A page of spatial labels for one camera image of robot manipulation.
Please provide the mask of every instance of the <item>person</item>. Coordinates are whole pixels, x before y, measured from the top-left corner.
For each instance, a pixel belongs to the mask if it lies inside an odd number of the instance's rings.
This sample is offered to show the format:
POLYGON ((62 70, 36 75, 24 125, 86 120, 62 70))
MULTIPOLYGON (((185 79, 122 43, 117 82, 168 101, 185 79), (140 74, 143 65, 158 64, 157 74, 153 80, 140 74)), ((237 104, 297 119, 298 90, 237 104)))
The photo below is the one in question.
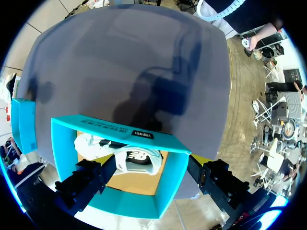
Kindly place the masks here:
POLYGON ((303 87, 303 84, 299 80, 294 82, 270 82, 266 84, 267 92, 299 92, 301 101, 304 99, 304 94, 307 95, 307 86, 303 87))
POLYGON ((0 146, 0 155, 5 161, 13 162, 20 158, 21 151, 15 143, 14 138, 10 137, 4 145, 0 146))
MULTIPOLYGON (((268 167, 267 162, 268 162, 268 156, 263 155, 260 158, 260 164, 262 164, 265 167, 268 167)), ((284 159, 278 173, 282 173, 284 175, 283 181, 288 181, 290 178, 295 180, 299 168, 300 168, 300 163, 294 165, 289 159, 284 159)))
MULTIPOLYGON (((33 164, 29 164, 22 172, 21 174, 15 172, 15 170, 13 169, 8 169, 7 170, 7 174, 9 176, 9 179, 11 181, 11 183, 15 186, 17 185, 21 180, 23 180, 25 177, 27 177, 29 174, 31 174, 32 172, 34 172, 34 170, 38 169, 39 167, 41 167, 42 165, 44 165, 43 163, 33 163, 33 164)), ((29 183, 33 183, 40 175, 40 173, 43 171, 44 167, 42 167, 40 170, 38 170, 36 173, 34 173, 32 176, 30 176, 27 179, 27 182, 29 183)))
MULTIPOLYGON (((202 16, 214 16, 225 10, 234 0, 205 0, 201 5, 202 16)), ((264 26, 250 38, 250 46, 247 50, 255 49, 258 41, 273 35, 282 28, 283 22, 275 13, 273 7, 263 0, 246 0, 230 15, 210 22, 222 30, 229 39, 236 34, 241 34, 252 29, 264 26)))

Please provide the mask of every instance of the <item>white cable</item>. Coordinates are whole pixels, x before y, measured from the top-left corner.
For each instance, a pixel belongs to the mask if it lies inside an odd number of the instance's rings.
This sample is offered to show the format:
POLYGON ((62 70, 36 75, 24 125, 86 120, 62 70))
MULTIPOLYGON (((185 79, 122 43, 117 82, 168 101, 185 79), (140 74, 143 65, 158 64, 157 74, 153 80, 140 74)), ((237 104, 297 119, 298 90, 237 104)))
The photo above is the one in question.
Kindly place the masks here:
POLYGON ((215 21, 221 18, 224 18, 228 15, 230 15, 233 11, 235 11, 236 9, 238 9, 244 2, 245 0, 234 0, 233 3, 230 4, 230 6, 228 6, 225 10, 223 10, 220 13, 217 13, 214 16, 208 16, 208 17, 204 17, 201 14, 201 5, 203 3, 204 0, 200 0, 199 3, 197 4, 196 7, 196 12, 199 18, 203 19, 204 21, 215 21))

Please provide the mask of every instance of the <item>person's arm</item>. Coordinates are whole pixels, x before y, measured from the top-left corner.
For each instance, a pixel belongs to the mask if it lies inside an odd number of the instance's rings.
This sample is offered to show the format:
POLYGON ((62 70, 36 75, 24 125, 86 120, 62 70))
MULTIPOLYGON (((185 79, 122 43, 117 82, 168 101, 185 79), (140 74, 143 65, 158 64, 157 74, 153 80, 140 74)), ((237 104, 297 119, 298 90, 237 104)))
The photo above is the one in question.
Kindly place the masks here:
POLYGON ((276 27, 272 23, 267 23, 264 27, 262 27, 259 30, 259 32, 256 35, 250 38, 250 44, 247 50, 252 51, 256 47, 258 41, 268 36, 271 36, 276 32, 277 32, 276 27))
POLYGON ((20 152, 19 149, 17 148, 16 143, 15 143, 15 140, 14 140, 13 138, 10 138, 10 141, 11 141, 12 146, 13 146, 13 148, 15 149, 17 155, 20 156, 20 155, 21 155, 21 152, 20 152))
POLYGON ((301 101, 304 99, 304 96, 302 95, 301 89, 298 87, 296 82, 293 82, 294 87, 296 88, 297 91, 299 91, 299 94, 301 96, 301 101))

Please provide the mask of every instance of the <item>white chair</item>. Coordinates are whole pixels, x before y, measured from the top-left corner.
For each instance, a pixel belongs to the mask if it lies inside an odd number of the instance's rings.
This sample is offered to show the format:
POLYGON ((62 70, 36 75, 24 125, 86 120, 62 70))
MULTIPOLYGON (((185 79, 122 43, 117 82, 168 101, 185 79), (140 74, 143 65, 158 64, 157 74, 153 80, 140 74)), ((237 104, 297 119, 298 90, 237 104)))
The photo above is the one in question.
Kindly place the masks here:
POLYGON ((277 153, 277 138, 274 139, 274 142, 270 148, 269 155, 268 155, 268 162, 267 166, 269 169, 272 169, 275 173, 278 173, 283 161, 283 155, 277 153))

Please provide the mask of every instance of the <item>black shirt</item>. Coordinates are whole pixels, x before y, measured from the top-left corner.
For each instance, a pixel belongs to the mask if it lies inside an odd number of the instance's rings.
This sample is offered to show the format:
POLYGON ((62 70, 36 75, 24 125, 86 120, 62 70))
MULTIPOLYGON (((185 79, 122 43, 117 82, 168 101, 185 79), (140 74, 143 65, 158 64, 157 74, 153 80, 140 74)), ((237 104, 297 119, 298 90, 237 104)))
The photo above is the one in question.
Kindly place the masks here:
MULTIPOLYGON (((234 0, 205 0, 217 13, 222 12, 233 3, 234 0)), ((246 0, 239 8, 224 19, 239 34, 272 23, 277 30, 281 26, 278 23, 274 7, 270 7, 267 0, 246 0)))
MULTIPOLYGON (((303 88, 303 84, 299 80, 295 80, 294 82, 297 84, 300 90, 303 88)), ((287 84, 288 92, 297 92, 297 89, 294 86, 293 82, 286 82, 286 84, 287 84)))

